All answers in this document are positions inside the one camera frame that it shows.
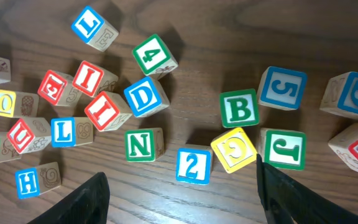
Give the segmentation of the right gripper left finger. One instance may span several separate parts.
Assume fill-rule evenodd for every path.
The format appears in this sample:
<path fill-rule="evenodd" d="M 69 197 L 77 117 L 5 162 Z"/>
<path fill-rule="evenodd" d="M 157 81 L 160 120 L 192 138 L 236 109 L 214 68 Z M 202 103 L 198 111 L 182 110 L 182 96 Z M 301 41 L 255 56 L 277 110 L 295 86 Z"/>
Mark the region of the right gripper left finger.
<path fill-rule="evenodd" d="M 106 174 L 98 172 L 29 224 L 106 224 L 109 198 Z"/>

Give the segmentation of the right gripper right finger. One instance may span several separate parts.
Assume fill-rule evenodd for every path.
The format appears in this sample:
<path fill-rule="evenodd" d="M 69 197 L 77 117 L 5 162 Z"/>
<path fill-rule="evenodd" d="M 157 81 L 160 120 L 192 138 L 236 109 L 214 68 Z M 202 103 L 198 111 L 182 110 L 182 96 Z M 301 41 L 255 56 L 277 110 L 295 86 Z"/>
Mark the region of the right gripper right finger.
<path fill-rule="evenodd" d="M 358 215 L 263 162 L 260 155 L 257 186 L 268 223 L 358 223 Z"/>

